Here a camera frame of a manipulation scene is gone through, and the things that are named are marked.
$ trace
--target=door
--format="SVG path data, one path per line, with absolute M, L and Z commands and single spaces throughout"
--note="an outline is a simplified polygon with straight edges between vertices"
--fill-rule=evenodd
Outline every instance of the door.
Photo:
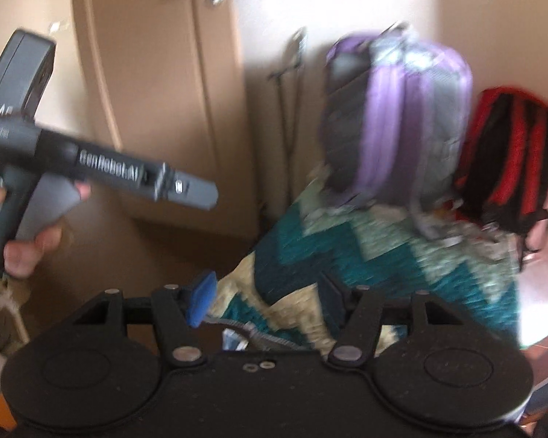
M 211 212 L 123 194 L 128 213 L 254 237 L 253 153 L 231 0 L 73 0 L 73 11 L 99 141 L 219 189 Z

